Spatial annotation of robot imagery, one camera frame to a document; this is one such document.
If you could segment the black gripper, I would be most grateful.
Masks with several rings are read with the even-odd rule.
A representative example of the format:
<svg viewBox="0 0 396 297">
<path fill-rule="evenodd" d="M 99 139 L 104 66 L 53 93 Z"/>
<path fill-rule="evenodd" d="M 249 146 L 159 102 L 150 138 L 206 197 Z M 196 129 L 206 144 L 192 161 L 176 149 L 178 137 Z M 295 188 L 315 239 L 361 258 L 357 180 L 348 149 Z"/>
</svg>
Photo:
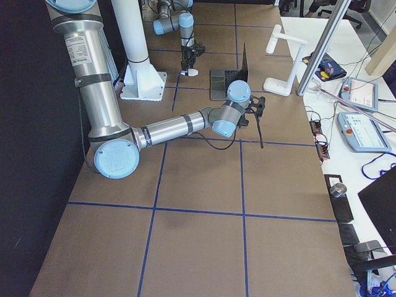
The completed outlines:
<svg viewBox="0 0 396 297">
<path fill-rule="evenodd" d="M 246 119 L 246 114 L 253 114 L 255 119 L 256 119 L 256 126 L 257 126 L 257 131 L 259 135 L 259 143 L 260 143 L 260 148 L 264 148 L 264 141 L 262 137 L 262 131 L 260 127 L 260 119 L 264 113 L 265 109 L 265 97 L 256 97 L 251 95 L 250 101 L 248 106 L 245 109 L 244 114 L 241 116 L 241 125 L 242 126 L 248 126 L 249 121 Z"/>
<path fill-rule="evenodd" d="M 181 69 L 184 72 L 192 71 L 196 57 L 201 56 L 205 52 L 205 46 L 202 43 L 195 43 L 192 46 L 182 46 Z"/>
</svg>

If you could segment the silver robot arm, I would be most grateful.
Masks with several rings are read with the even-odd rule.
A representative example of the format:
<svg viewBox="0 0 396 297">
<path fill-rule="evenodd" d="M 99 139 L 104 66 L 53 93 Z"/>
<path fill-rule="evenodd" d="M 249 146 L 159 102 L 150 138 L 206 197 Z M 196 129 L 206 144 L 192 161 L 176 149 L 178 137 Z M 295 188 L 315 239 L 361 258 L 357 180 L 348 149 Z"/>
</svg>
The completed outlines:
<svg viewBox="0 0 396 297">
<path fill-rule="evenodd" d="M 102 45 L 103 19 L 96 1 L 47 1 L 54 31 L 64 37 L 72 67 L 79 105 L 86 109 L 91 125 L 88 135 L 94 151 L 90 169 L 111 179 L 121 179 L 138 167 L 140 151 L 211 128 L 234 138 L 245 114 L 260 119 L 264 97 L 255 97 L 246 80 L 229 84 L 219 108 L 199 111 L 134 128 L 121 116 L 114 83 Z M 159 101 L 166 74 L 150 62 L 140 6 L 137 1 L 113 1 L 112 7 L 126 53 L 122 97 Z"/>
<path fill-rule="evenodd" d="M 194 16 L 188 11 L 194 1 L 157 1 L 158 19 L 153 21 L 157 35 L 179 31 L 181 39 L 181 75 L 194 77 L 196 58 L 205 53 L 205 46 L 195 40 Z"/>
</svg>

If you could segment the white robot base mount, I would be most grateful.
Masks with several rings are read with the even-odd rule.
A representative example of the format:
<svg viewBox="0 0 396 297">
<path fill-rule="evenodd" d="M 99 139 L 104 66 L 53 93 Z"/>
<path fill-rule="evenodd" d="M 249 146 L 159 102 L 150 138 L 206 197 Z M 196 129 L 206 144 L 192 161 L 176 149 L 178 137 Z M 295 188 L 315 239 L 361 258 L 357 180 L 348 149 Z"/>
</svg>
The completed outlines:
<svg viewBox="0 0 396 297">
<path fill-rule="evenodd" d="M 166 79 L 167 73 L 158 72 L 152 64 L 135 66 L 129 62 L 120 97 L 123 100 L 161 101 Z"/>
</svg>

